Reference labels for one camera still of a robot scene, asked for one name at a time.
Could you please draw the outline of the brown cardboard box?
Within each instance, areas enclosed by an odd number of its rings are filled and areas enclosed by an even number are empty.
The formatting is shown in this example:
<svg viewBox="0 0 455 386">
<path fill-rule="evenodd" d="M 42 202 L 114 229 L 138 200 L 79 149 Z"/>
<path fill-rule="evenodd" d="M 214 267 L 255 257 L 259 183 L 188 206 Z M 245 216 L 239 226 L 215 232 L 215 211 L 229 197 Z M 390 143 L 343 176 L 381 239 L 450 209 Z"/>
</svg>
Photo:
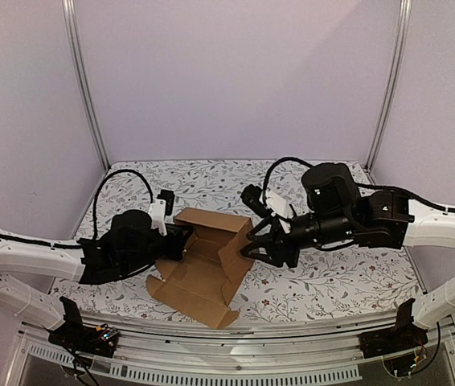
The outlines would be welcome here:
<svg viewBox="0 0 455 386">
<path fill-rule="evenodd" d="M 239 316 L 229 305 L 253 260 L 240 250 L 248 244 L 252 220 L 246 216 L 187 207 L 177 225 L 193 227 L 180 262 L 158 261 L 160 278 L 146 278 L 148 294 L 210 328 L 221 330 Z"/>
</svg>

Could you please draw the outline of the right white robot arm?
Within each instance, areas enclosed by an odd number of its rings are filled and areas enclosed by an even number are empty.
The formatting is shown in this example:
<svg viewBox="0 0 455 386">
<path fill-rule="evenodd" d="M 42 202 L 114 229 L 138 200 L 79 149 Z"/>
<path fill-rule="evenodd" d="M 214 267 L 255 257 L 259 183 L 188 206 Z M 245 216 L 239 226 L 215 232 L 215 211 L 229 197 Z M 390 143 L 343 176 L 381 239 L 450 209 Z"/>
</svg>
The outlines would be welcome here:
<svg viewBox="0 0 455 386">
<path fill-rule="evenodd" d="M 436 248 L 455 251 L 455 207 L 435 203 L 405 188 L 355 181 L 340 162 L 308 164 L 301 177 L 308 211 L 269 188 L 274 162 L 262 186 L 249 185 L 243 203 L 260 218 L 241 253 L 275 267 L 294 268 L 306 249 L 332 252 L 361 248 Z M 417 331 L 426 331 L 455 311 L 455 276 L 432 291 L 401 304 L 386 344 L 402 351 Z"/>
</svg>

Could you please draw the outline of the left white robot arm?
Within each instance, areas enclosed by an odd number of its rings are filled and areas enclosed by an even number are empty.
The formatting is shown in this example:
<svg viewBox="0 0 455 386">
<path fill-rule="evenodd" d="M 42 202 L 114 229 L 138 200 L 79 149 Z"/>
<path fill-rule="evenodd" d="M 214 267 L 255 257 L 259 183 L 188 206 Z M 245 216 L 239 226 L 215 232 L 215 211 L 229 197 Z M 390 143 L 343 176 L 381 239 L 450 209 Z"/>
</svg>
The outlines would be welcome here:
<svg viewBox="0 0 455 386">
<path fill-rule="evenodd" d="M 0 307 L 22 316 L 73 349 L 90 340 L 80 312 L 70 301 L 55 300 L 8 273 L 58 277 L 81 285 L 122 281 L 151 268 L 158 259 L 180 261 L 193 233 L 191 226 L 155 226 L 149 214 L 128 210 L 112 219 L 98 240 L 44 240 L 0 229 Z"/>
</svg>

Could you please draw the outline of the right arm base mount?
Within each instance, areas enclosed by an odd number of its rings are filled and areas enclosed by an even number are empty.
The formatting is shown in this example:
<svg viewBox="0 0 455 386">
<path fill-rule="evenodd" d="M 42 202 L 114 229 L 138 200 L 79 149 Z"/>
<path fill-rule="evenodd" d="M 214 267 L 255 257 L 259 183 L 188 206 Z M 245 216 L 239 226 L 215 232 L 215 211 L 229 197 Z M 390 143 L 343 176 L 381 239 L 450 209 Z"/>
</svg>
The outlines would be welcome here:
<svg viewBox="0 0 455 386">
<path fill-rule="evenodd" d="M 441 327 L 437 323 L 437 345 L 431 359 L 421 368 L 420 363 L 427 359 L 428 332 L 413 324 L 412 308 L 415 300 L 408 299 L 396 313 L 395 324 L 388 328 L 363 332 L 358 336 L 359 350 L 364 359 L 392 355 L 400 351 L 415 350 L 382 361 L 385 371 L 396 379 L 411 377 L 425 371 L 437 358 L 441 346 Z"/>
</svg>

